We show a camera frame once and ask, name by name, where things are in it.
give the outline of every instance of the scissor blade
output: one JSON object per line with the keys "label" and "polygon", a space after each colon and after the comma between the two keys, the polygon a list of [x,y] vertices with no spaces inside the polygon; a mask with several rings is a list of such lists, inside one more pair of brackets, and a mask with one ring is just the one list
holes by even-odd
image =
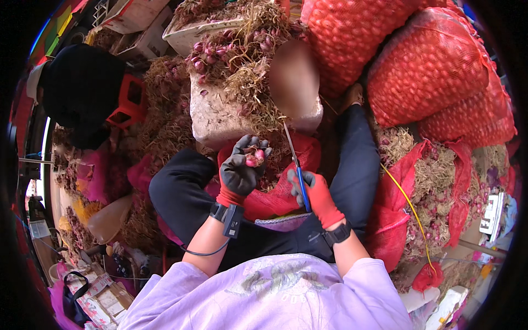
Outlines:
{"label": "scissor blade", "polygon": [[294,160],[295,166],[299,167],[299,160],[297,159],[297,155],[295,154],[294,144],[293,142],[291,142],[290,132],[288,130],[288,127],[286,126],[286,123],[284,123],[284,131],[286,132],[286,137],[288,138],[288,143],[290,144],[291,157]]}

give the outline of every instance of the hand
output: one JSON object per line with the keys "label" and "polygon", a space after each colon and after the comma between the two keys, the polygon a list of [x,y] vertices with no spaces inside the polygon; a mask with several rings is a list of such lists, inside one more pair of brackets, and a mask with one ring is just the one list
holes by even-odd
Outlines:
{"label": "hand", "polygon": [[[345,218],[345,215],[335,206],[326,180],[322,175],[303,171],[303,179],[312,210],[321,221],[323,229],[327,229]],[[291,194],[296,197],[297,204],[302,208],[304,206],[303,195],[300,192],[297,173],[293,169],[288,170],[288,181],[293,185]]]}
{"label": "hand", "polygon": [[[258,145],[264,150],[264,162],[259,167],[246,165],[244,148]],[[244,135],[233,147],[231,156],[220,166],[220,194],[216,201],[229,207],[229,204],[242,205],[244,199],[255,189],[257,180],[266,169],[266,159],[272,152],[268,141],[259,143],[258,136]]]}

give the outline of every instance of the blue scissors handle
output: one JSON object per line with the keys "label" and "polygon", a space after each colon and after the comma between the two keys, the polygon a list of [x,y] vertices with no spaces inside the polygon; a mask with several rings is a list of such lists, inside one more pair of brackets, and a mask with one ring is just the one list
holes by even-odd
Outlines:
{"label": "blue scissors handle", "polygon": [[312,207],[310,206],[310,200],[308,199],[308,194],[306,193],[306,188],[304,187],[303,171],[300,169],[300,166],[297,167],[297,177],[299,178],[300,191],[303,195],[306,212],[310,213],[312,211]]}

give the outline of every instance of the red plastic stool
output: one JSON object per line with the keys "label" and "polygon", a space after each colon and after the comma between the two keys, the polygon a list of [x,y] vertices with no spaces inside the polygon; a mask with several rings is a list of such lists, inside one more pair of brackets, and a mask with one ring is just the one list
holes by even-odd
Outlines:
{"label": "red plastic stool", "polygon": [[138,121],[144,121],[146,116],[145,84],[141,79],[126,73],[119,90],[118,107],[106,121],[124,130]]}

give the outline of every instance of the printed graphic on shirt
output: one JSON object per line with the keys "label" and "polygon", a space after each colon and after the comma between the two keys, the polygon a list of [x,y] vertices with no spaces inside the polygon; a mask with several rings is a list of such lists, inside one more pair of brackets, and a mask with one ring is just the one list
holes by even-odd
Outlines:
{"label": "printed graphic on shirt", "polygon": [[272,265],[266,260],[260,260],[251,268],[252,271],[244,280],[226,289],[225,292],[241,297],[255,294],[257,300],[280,294],[282,301],[296,304],[306,302],[307,297],[315,298],[317,292],[328,289],[317,280],[317,273],[311,271],[306,260],[289,259]]}

